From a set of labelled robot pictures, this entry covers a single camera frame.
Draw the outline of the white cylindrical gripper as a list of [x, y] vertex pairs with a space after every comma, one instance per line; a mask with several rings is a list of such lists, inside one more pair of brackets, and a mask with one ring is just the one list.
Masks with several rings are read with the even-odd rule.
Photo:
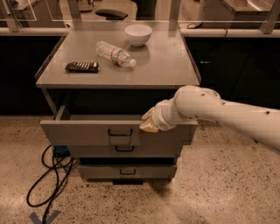
[[178, 111], [173, 103], [173, 99], [163, 100], [150, 108], [141, 118], [144, 121], [140, 130], [157, 133], [158, 130], [167, 131], [174, 129], [178, 125]]

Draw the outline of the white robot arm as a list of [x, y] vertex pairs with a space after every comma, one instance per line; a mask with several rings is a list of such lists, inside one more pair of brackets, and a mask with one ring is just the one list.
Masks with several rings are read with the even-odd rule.
[[280, 110], [226, 101], [210, 88], [183, 86], [170, 100], [149, 109], [142, 120], [140, 129], [151, 133], [191, 120], [211, 121], [280, 150]]

